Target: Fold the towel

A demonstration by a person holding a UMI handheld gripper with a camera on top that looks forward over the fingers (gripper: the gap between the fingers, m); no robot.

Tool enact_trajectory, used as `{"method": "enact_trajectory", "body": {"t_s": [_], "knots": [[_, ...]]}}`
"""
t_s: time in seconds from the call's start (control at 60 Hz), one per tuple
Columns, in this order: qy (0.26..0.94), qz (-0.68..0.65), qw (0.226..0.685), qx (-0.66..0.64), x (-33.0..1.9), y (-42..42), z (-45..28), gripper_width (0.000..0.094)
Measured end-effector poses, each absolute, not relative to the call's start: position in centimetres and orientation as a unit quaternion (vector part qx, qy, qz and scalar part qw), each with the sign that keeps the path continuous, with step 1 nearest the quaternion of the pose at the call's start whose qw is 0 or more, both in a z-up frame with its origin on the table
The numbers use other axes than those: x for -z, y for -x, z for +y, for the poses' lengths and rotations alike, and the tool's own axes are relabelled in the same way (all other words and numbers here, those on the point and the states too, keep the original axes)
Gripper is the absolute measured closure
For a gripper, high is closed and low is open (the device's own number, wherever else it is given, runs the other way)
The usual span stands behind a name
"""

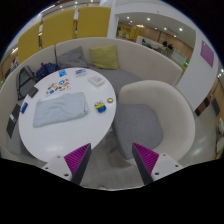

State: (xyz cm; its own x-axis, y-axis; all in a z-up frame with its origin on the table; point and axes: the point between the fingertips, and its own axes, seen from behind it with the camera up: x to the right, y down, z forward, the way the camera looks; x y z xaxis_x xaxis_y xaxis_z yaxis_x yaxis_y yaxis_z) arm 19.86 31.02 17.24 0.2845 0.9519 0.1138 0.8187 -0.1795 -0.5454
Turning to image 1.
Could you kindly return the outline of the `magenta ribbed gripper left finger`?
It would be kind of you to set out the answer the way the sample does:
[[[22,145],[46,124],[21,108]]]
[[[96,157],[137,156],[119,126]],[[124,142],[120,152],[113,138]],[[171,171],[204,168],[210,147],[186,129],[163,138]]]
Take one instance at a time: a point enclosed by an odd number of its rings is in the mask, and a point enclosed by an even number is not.
[[[71,182],[79,185],[82,181],[92,150],[88,143],[67,154],[64,159],[72,173]]]

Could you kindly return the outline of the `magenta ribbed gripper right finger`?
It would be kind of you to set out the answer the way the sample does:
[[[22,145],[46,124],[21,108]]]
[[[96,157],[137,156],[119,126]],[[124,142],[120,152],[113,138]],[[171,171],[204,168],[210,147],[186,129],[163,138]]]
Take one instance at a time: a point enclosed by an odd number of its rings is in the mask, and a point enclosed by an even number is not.
[[[152,170],[159,154],[137,143],[132,144],[132,154],[145,185],[152,183]]]

